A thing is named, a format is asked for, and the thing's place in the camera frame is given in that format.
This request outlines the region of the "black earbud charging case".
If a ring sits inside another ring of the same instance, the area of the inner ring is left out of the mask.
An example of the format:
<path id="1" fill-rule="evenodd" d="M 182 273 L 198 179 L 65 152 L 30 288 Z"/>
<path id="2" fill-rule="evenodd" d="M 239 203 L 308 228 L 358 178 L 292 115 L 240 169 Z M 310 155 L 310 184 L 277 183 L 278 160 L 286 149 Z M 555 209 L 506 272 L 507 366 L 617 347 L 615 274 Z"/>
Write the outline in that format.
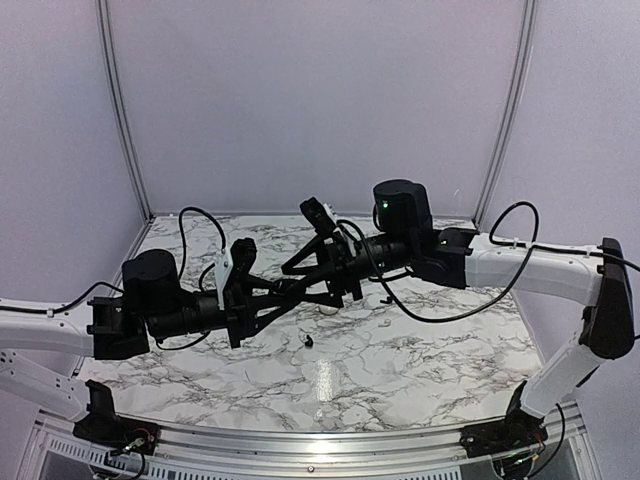
<path id="1" fill-rule="evenodd" d="M 286 296 L 295 292 L 298 281 L 295 279 L 279 279 L 272 283 L 270 293 L 278 296 Z"/>

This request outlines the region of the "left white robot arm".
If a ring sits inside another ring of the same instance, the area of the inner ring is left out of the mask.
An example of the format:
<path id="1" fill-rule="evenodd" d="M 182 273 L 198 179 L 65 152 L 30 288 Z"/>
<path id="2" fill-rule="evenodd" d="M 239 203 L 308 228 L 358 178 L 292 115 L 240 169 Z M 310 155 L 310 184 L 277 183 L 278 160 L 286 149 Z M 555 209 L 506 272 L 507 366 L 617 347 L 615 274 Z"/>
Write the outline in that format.
<path id="1" fill-rule="evenodd" d="M 232 347 L 264 329 L 301 301 L 296 280 L 270 282 L 251 274 L 253 253 L 228 261 L 212 291 L 181 286 L 174 256 L 153 249 L 126 261 L 113 297 L 83 294 L 50 308 L 1 307 L 1 384 L 74 423 L 86 423 L 106 445 L 125 438 L 111 390 L 96 381 L 62 379 L 20 350 L 60 352 L 94 360 L 128 360 L 149 352 L 151 340 L 226 331 Z"/>

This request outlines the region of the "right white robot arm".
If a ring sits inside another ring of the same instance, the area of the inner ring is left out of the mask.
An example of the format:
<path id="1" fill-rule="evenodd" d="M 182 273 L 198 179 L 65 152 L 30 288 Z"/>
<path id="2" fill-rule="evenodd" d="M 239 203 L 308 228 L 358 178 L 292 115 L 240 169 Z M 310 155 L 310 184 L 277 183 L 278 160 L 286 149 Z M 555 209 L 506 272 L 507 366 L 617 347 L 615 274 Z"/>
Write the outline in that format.
<path id="1" fill-rule="evenodd" d="M 316 235 L 282 268 L 286 275 L 300 276 L 295 292 L 324 282 L 329 290 L 325 304 L 339 308 L 343 295 L 358 294 L 362 280 L 385 281 L 388 272 L 405 268 L 410 276 L 439 286 L 515 289 L 583 306 L 581 328 L 513 395 L 509 415 L 495 428 L 502 446 L 519 446 L 533 433 L 533 418 L 543 418 L 602 364 L 632 350 L 631 264 L 617 240 L 554 246 L 474 229 L 437 230 L 423 185 L 388 180 L 376 185 L 373 194 L 379 233 L 372 237 L 350 238 L 342 230 L 346 220 L 314 197 L 301 203 Z"/>

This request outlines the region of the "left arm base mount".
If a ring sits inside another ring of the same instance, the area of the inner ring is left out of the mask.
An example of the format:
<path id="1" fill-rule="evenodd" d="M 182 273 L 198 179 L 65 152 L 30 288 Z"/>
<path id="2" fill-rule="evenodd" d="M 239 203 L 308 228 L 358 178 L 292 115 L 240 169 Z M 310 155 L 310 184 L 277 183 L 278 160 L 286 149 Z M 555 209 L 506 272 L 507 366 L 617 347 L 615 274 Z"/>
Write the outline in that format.
<path id="1" fill-rule="evenodd" d="M 142 439 L 142 445 L 136 450 L 144 455 L 155 452 L 160 431 L 158 424 L 118 415 L 111 390 L 106 385 L 88 380 L 85 386 L 89 393 L 86 415 L 74 423 L 74 437 L 118 451 Z"/>

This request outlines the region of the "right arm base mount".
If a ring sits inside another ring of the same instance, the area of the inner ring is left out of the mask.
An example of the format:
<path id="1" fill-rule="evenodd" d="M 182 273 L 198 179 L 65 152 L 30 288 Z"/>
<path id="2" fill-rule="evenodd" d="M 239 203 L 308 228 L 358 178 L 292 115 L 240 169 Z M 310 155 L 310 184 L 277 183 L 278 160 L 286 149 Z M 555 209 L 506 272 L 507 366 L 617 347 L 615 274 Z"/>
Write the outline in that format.
<path id="1" fill-rule="evenodd" d="M 538 445 L 548 439 L 543 420 L 522 409 L 521 396 L 521 390 L 514 392 L 504 417 L 462 428 L 459 443 L 469 458 Z"/>

